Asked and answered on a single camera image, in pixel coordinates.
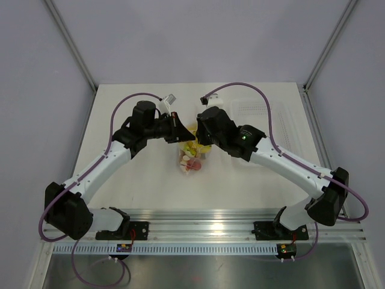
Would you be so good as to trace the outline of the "yellow banana bunch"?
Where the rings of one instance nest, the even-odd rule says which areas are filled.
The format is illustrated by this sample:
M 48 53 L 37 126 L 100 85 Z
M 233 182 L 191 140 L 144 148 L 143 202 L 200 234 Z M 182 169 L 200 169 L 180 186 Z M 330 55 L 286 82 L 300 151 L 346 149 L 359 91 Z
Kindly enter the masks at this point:
M 211 145 L 204 146 L 198 142 L 197 138 L 179 143 L 179 153 L 183 151 L 190 157 L 200 158 L 202 155 L 210 153 L 211 149 Z

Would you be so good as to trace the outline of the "clear zip top bag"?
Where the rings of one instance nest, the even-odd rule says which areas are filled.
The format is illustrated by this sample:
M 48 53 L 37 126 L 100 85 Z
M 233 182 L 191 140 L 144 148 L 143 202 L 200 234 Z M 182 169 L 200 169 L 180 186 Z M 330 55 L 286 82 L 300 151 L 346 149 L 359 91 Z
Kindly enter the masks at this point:
M 195 139 L 178 143 L 179 156 L 177 164 L 185 175 L 193 175 L 202 170 L 212 150 L 212 145 L 204 146 L 198 142 L 196 138 L 197 128 L 197 122 L 190 123 L 187 129 Z

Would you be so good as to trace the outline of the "red fruit bunch with leaves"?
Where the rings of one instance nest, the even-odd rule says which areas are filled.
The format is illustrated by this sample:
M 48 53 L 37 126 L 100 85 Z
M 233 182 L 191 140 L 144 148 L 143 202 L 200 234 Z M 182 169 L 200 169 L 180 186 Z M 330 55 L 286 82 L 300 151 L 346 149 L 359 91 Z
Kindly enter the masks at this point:
M 185 152 L 180 151 L 179 168 L 184 174 L 197 172 L 202 168 L 202 163 L 198 158 L 190 157 Z

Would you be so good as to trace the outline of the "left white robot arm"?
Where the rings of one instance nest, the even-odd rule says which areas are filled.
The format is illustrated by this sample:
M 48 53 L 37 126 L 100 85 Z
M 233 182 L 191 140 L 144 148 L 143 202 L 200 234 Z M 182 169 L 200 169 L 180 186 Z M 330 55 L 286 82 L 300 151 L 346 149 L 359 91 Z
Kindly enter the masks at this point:
M 87 205 L 121 166 L 146 147 L 148 140 L 163 138 L 167 143 L 181 143 L 195 139 L 176 112 L 157 116 L 156 111 L 153 102 L 139 101 L 122 126 L 110 131 L 108 145 L 99 157 L 63 184 L 49 184 L 39 222 L 52 225 L 74 240 L 80 240 L 88 231 L 111 234 L 118 240 L 126 238 L 130 234 L 128 214 L 114 207 L 92 213 Z

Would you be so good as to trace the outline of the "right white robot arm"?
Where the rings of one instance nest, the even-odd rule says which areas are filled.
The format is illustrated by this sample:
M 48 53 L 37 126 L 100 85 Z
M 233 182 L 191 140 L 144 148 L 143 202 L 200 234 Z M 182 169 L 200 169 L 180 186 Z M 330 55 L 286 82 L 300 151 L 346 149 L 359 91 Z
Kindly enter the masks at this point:
M 348 195 L 349 174 L 345 169 L 331 171 L 280 151 L 264 132 L 251 125 L 236 125 L 218 107 L 198 114 L 197 124 L 199 143 L 216 145 L 231 157 L 264 166 L 308 194 L 307 199 L 280 209 L 266 237 L 289 239 L 298 228 L 312 222 L 334 226 Z

